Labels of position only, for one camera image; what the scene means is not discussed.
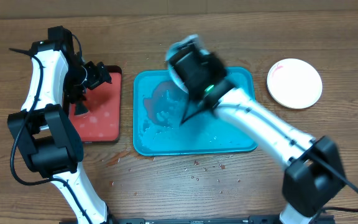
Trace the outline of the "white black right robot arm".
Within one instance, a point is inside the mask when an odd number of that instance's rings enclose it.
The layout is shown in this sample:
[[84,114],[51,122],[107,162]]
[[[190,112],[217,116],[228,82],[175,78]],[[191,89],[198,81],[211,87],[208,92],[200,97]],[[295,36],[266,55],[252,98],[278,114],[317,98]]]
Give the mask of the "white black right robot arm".
[[166,61],[174,82],[187,91],[198,112],[211,111],[240,129],[281,165],[287,206],[279,222],[315,221],[344,187],[344,169],[334,141],[327,136],[315,139],[264,108],[228,80],[220,59],[195,40],[173,44]]

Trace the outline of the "dark green sponge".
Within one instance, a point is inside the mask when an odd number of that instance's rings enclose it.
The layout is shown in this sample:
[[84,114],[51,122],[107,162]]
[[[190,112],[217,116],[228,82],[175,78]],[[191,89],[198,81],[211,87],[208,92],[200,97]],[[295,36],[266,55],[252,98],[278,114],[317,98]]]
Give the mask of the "dark green sponge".
[[89,112],[88,108],[84,105],[82,101],[78,101],[75,103],[75,109],[74,109],[75,116],[86,114],[88,112]]

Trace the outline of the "light blue plate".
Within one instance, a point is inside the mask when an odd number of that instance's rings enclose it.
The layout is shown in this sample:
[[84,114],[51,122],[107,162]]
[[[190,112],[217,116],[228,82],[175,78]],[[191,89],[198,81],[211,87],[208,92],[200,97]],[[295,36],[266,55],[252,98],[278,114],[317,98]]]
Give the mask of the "light blue plate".
[[185,93],[188,93],[188,89],[184,85],[184,82],[180,79],[180,77],[177,75],[176,71],[174,71],[173,66],[169,62],[169,60],[180,51],[180,48],[186,44],[189,44],[190,42],[194,42],[197,49],[201,52],[202,55],[208,55],[209,51],[204,47],[204,43],[201,41],[198,34],[192,34],[184,38],[183,40],[179,42],[175,42],[172,44],[167,51],[165,55],[165,61],[167,63],[167,70],[168,73],[173,80],[174,84],[176,84],[179,89],[183,90]]

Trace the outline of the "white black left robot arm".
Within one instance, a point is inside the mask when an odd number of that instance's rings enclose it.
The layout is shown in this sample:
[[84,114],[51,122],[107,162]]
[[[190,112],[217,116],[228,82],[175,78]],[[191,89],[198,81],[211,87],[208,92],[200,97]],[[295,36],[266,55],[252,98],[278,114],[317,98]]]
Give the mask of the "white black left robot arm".
[[76,216],[76,223],[115,223],[83,167],[80,135],[69,119],[68,104],[85,101],[86,90],[111,83],[103,63],[85,63],[73,40],[42,40],[29,50],[32,79],[20,112],[8,116],[14,139],[9,166],[26,186],[53,184]]

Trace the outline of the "white plate with red stain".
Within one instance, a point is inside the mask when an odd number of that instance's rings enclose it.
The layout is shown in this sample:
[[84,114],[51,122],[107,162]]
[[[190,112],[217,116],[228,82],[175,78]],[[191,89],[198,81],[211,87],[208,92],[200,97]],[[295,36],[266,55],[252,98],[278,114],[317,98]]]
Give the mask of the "white plate with red stain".
[[300,110],[313,106],[320,99],[323,82],[318,71],[308,62],[286,58],[268,71],[267,89],[282,106]]

